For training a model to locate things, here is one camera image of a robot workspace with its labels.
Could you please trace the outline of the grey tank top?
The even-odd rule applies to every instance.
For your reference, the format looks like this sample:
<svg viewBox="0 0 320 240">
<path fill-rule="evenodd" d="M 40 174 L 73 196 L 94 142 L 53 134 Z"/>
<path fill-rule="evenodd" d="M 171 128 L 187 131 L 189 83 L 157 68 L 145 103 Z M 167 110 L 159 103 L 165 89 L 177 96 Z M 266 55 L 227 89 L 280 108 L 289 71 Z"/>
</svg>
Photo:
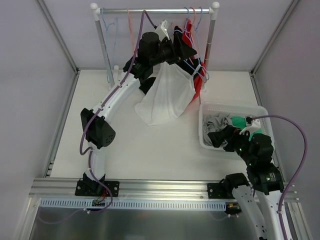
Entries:
<svg viewBox="0 0 320 240">
<path fill-rule="evenodd" d="M 232 117 L 227 113 L 205 114 L 202 120 L 203 141 L 206 146 L 212 147 L 208 133 L 219 132 L 227 125 L 232 125 Z"/>
</svg>

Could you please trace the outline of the green tank top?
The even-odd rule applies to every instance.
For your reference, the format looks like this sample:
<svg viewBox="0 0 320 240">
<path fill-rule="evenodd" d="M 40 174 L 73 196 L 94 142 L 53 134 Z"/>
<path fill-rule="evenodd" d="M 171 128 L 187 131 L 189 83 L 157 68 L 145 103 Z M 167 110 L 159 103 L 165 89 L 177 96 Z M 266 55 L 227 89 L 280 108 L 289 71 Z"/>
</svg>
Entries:
<svg viewBox="0 0 320 240">
<path fill-rule="evenodd" d="M 232 122 L 232 125 L 235 127 L 235 128 L 239 128 L 239 129 L 244 129 L 246 126 L 247 126 L 247 122 L 246 122 L 246 119 L 241 117 L 241 116 L 233 116 L 231 118 L 231 122 Z M 253 132 L 250 134 L 250 137 L 249 137 L 249 140 L 252 139 L 252 137 L 255 135 L 255 134 L 262 134 L 262 129 L 259 128 L 257 131 Z"/>
</svg>

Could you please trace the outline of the white tank top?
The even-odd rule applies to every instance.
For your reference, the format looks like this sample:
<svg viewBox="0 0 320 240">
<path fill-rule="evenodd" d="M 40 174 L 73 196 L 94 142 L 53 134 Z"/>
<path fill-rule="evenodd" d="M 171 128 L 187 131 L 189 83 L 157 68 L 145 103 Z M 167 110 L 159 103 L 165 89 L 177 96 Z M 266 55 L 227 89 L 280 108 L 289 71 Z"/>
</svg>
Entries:
<svg viewBox="0 0 320 240">
<path fill-rule="evenodd" d="M 188 73 L 176 64 L 160 65 L 153 85 L 134 106 L 147 126 L 167 124 L 181 116 L 196 94 L 194 75 L 200 67 L 197 65 Z"/>
</svg>

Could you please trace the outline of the light blue wire hanger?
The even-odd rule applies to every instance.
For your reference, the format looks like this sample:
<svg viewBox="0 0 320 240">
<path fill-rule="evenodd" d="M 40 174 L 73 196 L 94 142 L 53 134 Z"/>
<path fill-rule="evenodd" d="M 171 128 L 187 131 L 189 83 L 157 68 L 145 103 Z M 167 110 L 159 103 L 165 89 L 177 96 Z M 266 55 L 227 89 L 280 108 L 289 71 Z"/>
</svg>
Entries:
<svg viewBox="0 0 320 240">
<path fill-rule="evenodd" d="M 118 37 L 118 29 L 119 29 L 119 22 L 118 18 L 115 17 L 113 22 L 107 24 L 105 21 L 105 8 L 101 8 L 101 18 L 104 24 L 105 28 L 105 51 L 107 55 L 107 66 L 110 68 L 110 70 L 107 70 L 107 81 L 111 85 L 114 82 L 113 79 L 113 73 L 114 73 L 114 67 L 115 67 L 115 52 L 116 52 L 116 42 Z M 110 37 L 110 27 L 114 26 L 114 39 L 113 43 L 111 43 L 111 37 Z"/>
</svg>

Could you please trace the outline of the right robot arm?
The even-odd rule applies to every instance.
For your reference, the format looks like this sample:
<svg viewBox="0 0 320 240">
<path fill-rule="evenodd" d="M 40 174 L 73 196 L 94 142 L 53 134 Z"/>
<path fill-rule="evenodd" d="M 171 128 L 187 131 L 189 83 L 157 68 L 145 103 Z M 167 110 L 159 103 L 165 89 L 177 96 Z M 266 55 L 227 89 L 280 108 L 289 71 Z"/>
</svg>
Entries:
<svg viewBox="0 0 320 240">
<path fill-rule="evenodd" d="M 284 208 L 284 181 L 272 163 L 272 139 L 260 133 L 259 128 L 258 122 L 254 121 L 243 129 L 226 125 L 207 134 L 213 147 L 236 153 L 246 164 L 246 174 L 228 174 L 217 184 L 209 183 L 208 196 L 234 198 L 251 224 L 255 239 L 290 240 L 292 234 Z"/>
</svg>

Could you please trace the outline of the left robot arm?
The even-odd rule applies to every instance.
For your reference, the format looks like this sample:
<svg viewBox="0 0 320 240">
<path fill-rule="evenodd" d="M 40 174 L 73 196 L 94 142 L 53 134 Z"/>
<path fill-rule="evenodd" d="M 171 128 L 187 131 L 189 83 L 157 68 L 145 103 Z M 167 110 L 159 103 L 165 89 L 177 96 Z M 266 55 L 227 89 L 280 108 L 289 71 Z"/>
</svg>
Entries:
<svg viewBox="0 0 320 240">
<path fill-rule="evenodd" d="M 114 191 L 105 179 L 104 154 L 115 139 L 116 132 L 110 122 L 124 101 L 134 90 L 144 84 L 153 73 L 153 67 L 162 63 L 170 66 L 195 56 L 197 51 L 183 40 L 183 34 L 175 31 L 173 39 L 163 39 L 156 32 L 146 32 L 136 43 L 131 59 L 124 66 L 123 79 L 115 84 L 108 95 L 92 109 L 80 113 L 83 133 L 79 152 L 89 154 L 88 168 L 77 181 L 75 195 L 80 197 L 112 196 Z"/>
</svg>

